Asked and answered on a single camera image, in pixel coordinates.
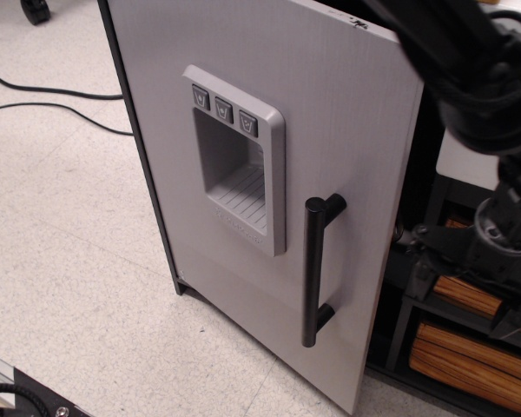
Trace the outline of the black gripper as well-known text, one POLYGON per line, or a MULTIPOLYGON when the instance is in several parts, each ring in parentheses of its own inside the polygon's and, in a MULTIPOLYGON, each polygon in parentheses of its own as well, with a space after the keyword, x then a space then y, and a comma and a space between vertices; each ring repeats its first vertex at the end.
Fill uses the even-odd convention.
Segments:
POLYGON ((474 226, 420 224, 412 232, 413 265, 406 295, 424 301, 441 275, 458 277, 504 301, 491 320, 489 337, 503 340, 521 330, 521 253, 483 239, 474 226))

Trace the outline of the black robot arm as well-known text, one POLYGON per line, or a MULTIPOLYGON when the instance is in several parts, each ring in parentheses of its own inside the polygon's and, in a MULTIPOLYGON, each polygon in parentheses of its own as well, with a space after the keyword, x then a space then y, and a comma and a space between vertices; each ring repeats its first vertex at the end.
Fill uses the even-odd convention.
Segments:
POLYGON ((498 185, 467 228, 418 225, 411 291, 424 300, 441 275, 500 300, 489 335, 521 330, 521 13, 474 1, 372 1, 396 33, 447 130, 498 158, 498 185))

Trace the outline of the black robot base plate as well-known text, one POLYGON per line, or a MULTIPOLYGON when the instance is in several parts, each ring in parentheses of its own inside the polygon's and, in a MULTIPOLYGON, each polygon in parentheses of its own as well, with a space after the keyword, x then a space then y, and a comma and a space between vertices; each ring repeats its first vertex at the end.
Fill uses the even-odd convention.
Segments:
POLYGON ((51 417, 90 417, 90 414, 75 403, 44 386, 25 372, 14 368, 13 375, 14 383, 19 387, 31 391, 46 406, 51 417))

